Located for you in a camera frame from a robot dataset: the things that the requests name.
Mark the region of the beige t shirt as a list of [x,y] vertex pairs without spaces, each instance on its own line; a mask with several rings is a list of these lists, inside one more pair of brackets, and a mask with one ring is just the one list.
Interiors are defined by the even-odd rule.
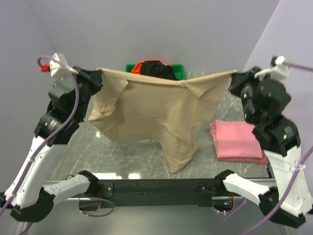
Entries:
[[173,81],[102,69],[89,122],[111,141],[159,142],[175,173],[197,151],[196,132],[215,116],[231,76],[226,71]]

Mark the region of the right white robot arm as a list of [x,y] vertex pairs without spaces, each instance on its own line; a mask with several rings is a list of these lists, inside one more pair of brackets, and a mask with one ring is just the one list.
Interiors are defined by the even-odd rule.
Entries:
[[282,79],[289,70],[253,67],[234,73],[229,91],[242,101],[246,122],[253,124],[253,135],[264,150],[276,186],[267,187],[225,170],[215,177],[215,191],[238,194],[255,203],[265,220],[298,228],[313,209],[313,198],[304,175],[306,157],[301,156],[301,140],[293,121],[282,112],[291,101]]

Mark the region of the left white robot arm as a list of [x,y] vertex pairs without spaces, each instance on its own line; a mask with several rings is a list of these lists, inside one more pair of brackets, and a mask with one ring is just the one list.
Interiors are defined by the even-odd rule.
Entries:
[[10,209],[16,221],[40,222],[68,198],[98,195],[98,178],[86,170],[61,183],[43,186],[53,163],[84,121],[90,98],[103,86],[101,70],[74,69],[78,74],[57,79],[49,91],[47,112],[35,128],[26,160],[11,186],[0,194],[1,208]]

